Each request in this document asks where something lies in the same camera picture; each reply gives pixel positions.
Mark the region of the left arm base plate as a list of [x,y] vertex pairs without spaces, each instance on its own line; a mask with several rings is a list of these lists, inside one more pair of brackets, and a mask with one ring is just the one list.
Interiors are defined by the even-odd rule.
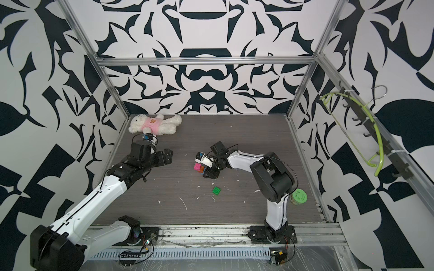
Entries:
[[139,227],[131,229],[126,243],[129,246],[149,246],[155,245],[159,238],[159,227]]

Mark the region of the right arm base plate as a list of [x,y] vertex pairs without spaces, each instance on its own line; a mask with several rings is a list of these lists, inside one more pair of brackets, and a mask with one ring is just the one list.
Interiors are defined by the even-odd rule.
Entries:
[[287,224],[279,230],[274,230],[269,226],[251,226],[247,236],[254,244],[298,243],[294,226]]

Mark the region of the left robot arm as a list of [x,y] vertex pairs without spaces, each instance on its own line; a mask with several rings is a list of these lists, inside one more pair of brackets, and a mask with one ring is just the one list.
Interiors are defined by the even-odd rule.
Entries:
[[30,237],[30,264],[38,271],[78,271],[99,252],[117,243],[136,245],[143,240],[141,223],[122,216],[87,235],[86,231],[110,204],[154,167],[169,165],[173,151],[158,151],[151,140],[132,142],[131,152],[107,170],[97,187],[50,226],[38,226]]

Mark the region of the dark green lego brick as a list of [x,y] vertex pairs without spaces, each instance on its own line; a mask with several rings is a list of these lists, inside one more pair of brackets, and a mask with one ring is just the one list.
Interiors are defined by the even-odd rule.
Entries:
[[221,192],[221,189],[219,187],[214,187],[212,190],[212,193],[215,195],[219,195]]

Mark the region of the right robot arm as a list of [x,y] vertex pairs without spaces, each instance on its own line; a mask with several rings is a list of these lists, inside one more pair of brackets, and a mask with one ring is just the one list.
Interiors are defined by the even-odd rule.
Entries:
[[270,238],[281,236],[288,226],[287,203],[295,192],[297,177],[274,152],[249,154],[222,142],[211,146],[210,153],[198,152],[195,162],[205,167],[203,177],[217,179],[224,169],[242,170],[253,175],[267,200],[265,231]]

